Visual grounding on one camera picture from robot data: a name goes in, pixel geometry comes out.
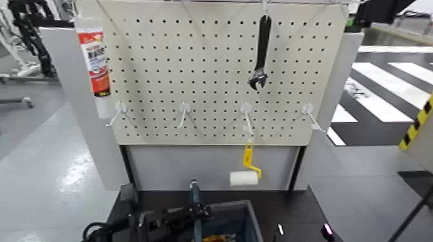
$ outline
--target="black wrench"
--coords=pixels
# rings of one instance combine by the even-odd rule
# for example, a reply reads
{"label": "black wrench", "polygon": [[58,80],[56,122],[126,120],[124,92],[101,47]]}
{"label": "black wrench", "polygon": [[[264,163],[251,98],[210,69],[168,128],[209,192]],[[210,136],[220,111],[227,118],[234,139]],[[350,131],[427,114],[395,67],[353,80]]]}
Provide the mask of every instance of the black wrench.
{"label": "black wrench", "polygon": [[257,62],[254,68],[254,73],[248,80],[251,88],[257,91],[257,82],[264,88],[267,74],[265,73],[265,61],[267,46],[269,44],[269,34],[271,33],[271,17],[263,15],[260,19],[260,27],[258,30],[258,44],[257,44]]}

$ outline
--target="yellow roller handle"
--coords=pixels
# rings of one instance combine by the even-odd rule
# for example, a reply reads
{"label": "yellow roller handle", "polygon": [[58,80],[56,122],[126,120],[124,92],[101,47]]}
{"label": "yellow roller handle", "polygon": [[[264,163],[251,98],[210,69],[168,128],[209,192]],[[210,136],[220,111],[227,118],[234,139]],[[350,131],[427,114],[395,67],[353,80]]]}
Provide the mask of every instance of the yellow roller handle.
{"label": "yellow roller handle", "polygon": [[244,162],[243,162],[244,167],[256,171],[258,179],[262,179],[262,170],[258,167],[253,166],[252,160],[253,160],[253,143],[251,141],[248,141],[247,145],[245,145],[245,151],[244,151]]}

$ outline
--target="yellow and black tape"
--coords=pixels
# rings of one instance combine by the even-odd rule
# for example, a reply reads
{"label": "yellow and black tape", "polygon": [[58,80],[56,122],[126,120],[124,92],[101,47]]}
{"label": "yellow and black tape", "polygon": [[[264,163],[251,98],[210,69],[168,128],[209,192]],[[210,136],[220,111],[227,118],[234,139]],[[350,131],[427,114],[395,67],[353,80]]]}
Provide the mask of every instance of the yellow and black tape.
{"label": "yellow and black tape", "polygon": [[424,105],[423,109],[418,113],[418,116],[415,119],[415,122],[409,127],[406,132],[406,135],[401,140],[399,146],[402,150],[406,151],[409,148],[409,145],[412,141],[414,141],[415,137],[419,133],[419,129],[421,126],[427,121],[428,117],[433,113],[433,95],[430,96],[430,99]]}

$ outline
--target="paint roller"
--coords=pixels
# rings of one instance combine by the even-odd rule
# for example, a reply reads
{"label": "paint roller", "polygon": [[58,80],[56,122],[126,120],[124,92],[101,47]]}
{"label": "paint roller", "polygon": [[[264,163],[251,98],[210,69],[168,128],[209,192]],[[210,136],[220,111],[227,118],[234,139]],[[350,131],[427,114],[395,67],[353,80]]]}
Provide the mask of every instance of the paint roller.
{"label": "paint roller", "polygon": [[253,141],[248,140],[245,145],[244,158],[242,163],[244,167],[252,171],[233,171],[230,172],[230,186],[257,185],[259,179],[262,179],[262,170],[252,165],[253,160]]}

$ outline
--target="caulk tube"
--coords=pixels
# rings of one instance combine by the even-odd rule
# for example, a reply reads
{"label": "caulk tube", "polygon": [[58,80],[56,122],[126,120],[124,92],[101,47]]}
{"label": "caulk tube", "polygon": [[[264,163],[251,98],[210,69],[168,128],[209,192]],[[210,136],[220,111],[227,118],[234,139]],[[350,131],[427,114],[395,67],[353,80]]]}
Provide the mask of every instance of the caulk tube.
{"label": "caulk tube", "polygon": [[74,22],[86,61],[98,117],[102,119],[112,118],[115,110],[110,97],[110,77],[103,43],[102,21],[78,15]]}

